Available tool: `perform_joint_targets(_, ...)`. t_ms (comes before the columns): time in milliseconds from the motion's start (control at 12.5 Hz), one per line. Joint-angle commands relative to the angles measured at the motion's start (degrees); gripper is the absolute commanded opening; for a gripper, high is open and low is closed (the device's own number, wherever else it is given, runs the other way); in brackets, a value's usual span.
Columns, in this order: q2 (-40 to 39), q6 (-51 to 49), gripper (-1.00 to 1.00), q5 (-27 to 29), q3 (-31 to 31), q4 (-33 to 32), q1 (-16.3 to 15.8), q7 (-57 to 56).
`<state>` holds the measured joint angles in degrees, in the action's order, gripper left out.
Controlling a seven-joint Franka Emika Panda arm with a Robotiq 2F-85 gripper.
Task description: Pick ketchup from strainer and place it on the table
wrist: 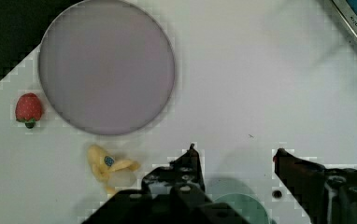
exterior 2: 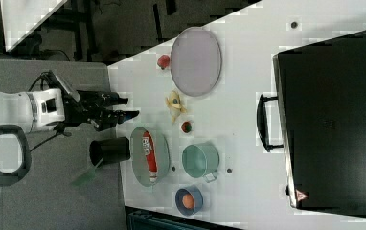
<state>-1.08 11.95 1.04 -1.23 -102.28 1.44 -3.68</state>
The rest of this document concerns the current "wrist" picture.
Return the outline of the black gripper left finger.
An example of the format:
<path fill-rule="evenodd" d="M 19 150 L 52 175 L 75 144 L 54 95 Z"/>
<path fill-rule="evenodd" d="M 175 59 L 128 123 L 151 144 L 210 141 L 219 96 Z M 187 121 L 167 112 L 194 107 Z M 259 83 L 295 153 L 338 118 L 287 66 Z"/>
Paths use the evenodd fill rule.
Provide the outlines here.
<path fill-rule="evenodd" d="M 250 224 L 228 203 L 206 195 L 194 145 L 144 176 L 140 189 L 121 190 L 81 224 Z"/>

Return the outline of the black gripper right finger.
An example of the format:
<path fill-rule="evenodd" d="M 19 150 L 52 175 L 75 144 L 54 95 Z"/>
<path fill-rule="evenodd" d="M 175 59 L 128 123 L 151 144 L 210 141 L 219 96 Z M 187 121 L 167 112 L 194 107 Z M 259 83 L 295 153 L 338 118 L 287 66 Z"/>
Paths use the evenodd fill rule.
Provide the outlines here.
<path fill-rule="evenodd" d="M 357 170 L 327 168 L 280 148 L 274 172 L 311 224 L 357 224 Z"/>

